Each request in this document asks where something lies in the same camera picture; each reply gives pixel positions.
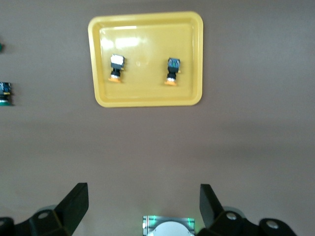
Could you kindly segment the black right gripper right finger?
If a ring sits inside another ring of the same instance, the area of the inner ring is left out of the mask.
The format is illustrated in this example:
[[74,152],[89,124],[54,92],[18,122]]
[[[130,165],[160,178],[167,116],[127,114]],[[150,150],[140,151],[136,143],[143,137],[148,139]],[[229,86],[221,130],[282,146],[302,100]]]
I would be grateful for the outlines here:
[[209,184],[200,185],[199,210],[205,227],[199,236],[295,236],[285,222],[263,218],[259,224],[250,222],[235,210],[224,209]]

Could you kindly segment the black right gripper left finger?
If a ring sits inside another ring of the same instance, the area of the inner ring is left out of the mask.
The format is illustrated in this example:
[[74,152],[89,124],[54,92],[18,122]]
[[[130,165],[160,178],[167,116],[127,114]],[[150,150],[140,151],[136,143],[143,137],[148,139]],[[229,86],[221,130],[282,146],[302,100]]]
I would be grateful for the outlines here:
[[78,183],[53,209],[36,212],[16,224],[11,217],[0,218],[2,236],[71,236],[89,208],[87,183]]

